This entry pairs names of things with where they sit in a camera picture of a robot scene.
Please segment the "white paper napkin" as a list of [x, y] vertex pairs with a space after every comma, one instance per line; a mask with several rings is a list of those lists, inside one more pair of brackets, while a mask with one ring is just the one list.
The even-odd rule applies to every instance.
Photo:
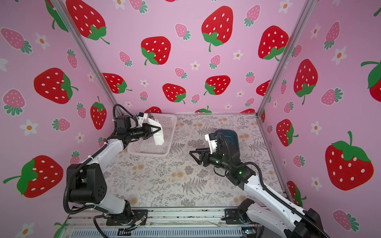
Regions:
[[163, 135], [162, 125], [159, 122], [157, 122], [153, 119], [150, 119], [150, 118], [148, 118], [147, 121], [148, 121], [149, 125], [155, 126], [153, 128], [153, 132], [154, 132], [153, 138], [154, 138], [155, 145], [163, 145], [164, 135]]

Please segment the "teal plastic utensil tray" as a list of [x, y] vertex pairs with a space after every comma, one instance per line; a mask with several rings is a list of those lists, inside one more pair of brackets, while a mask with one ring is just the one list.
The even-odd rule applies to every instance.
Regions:
[[238, 135], [233, 130], [219, 129], [215, 132], [220, 152], [235, 157], [240, 154]]

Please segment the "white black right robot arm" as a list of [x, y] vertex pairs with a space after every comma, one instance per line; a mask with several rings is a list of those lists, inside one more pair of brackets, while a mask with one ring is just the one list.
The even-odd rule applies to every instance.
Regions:
[[258, 223], [282, 238], [327, 238], [319, 214], [305, 210], [289, 201], [264, 183], [263, 174], [254, 162], [240, 159], [238, 135], [232, 130], [217, 130], [205, 135], [208, 147], [190, 151], [193, 159], [204, 167], [225, 170], [234, 186], [255, 197], [265, 208], [251, 199], [238, 206], [238, 217], [243, 224]]

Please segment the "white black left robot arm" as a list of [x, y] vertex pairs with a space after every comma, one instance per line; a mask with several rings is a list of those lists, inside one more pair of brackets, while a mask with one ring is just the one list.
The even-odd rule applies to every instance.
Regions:
[[70, 165], [66, 170], [66, 187], [63, 208], [69, 215], [87, 209], [95, 209], [127, 225], [134, 219], [134, 213], [127, 200], [120, 199], [107, 191], [103, 171], [113, 158], [130, 143], [146, 140], [162, 132], [158, 124], [139, 123], [130, 112], [113, 116], [114, 130], [103, 140], [103, 146], [80, 164]]

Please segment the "white plastic mesh basket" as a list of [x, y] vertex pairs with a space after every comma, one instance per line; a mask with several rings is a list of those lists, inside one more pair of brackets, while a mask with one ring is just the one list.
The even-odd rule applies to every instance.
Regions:
[[132, 142], [127, 147], [128, 153], [145, 157], [166, 157], [169, 154], [177, 117], [171, 114], [151, 113], [151, 117], [146, 117], [144, 122], [151, 124], [152, 117], [156, 121], [155, 126], [161, 125], [161, 131], [149, 139]]

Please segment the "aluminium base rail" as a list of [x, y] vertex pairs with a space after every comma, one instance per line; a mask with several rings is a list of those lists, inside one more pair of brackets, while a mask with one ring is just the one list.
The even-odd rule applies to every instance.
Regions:
[[266, 207], [134, 208], [122, 224], [116, 216], [85, 211], [70, 215], [61, 238], [261, 238], [271, 231], [276, 238], [291, 234], [283, 221]]

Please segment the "aluminium corner frame post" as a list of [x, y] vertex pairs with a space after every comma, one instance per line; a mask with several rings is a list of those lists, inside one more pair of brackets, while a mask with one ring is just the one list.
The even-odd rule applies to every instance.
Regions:
[[80, 32], [77, 30], [74, 21], [69, 15], [69, 12], [66, 8], [65, 1], [59, 1], [59, 0], [52, 0], [53, 6], [56, 8], [56, 11], [58, 15], [60, 16], [63, 23], [66, 25], [68, 32], [70, 33], [71, 37], [73, 38], [74, 42], [76, 43], [77, 47], [79, 48], [82, 56], [84, 57], [86, 63], [88, 64], [91, 72], [94, 74], [95, 78], [97, 79], [97, 82], [99, 83], [100, 87], [102, 88], [105, 96], [107, 97], [108, 101], [112, 105], [112, 107], [117, 104], [117, 101], [115, 97], [113, 96], [113, 93], [111, 89], [109, 88], [101, 70], [99, 69], [96, 61], [94, 60], [91, 51], [86, 46], [86, 43], [83, 40], [83, 36], [80, 34]]

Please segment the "right aluminium corner post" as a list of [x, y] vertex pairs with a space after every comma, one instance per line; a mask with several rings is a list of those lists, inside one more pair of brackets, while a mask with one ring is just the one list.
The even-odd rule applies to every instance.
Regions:
[[317, 4], [317, 1], [315, 1], [315, 0], [306, 1], [304, 8], [303, 8], [303, 10], [299, 16], [299, 19], [298, 19], [298, 21], [297, 21], [297, 23], [293, 29], [293, 32], [289, 38], [289, 42], [285, 48], [285, 51], [282, 53], [282, 57], [280, 59], [280, 62], [274, 71], [272, 79], [270, 80], [270, 83], [269, 83], [269, 86], [268, 86], [267, 91], [265, 93], [264, 99], [261, 102], [261, 105], [260, 105], [259, 110], [257, 112], [257, 118], [261, 117], [263, 110], [265, 109], [265, 107], [268, 103], [268, 100], [269, 100], [270, 96], [272, 95], [272, 93], [273, 93], [273, 91], [277, 85], [277, 82], [278, 82], [279, 78], [281, 77], [281, 75], [282, 75], [282, 73], [286, 67], [286, 64], [288, 63], [288, 61], [291, 57], [291, 52], [293, 50], [293, 47], [298, 43], [298, 40], [299, 40], [306, 24], [308, 23], [309, 18], [311, 16], [316, 4]]

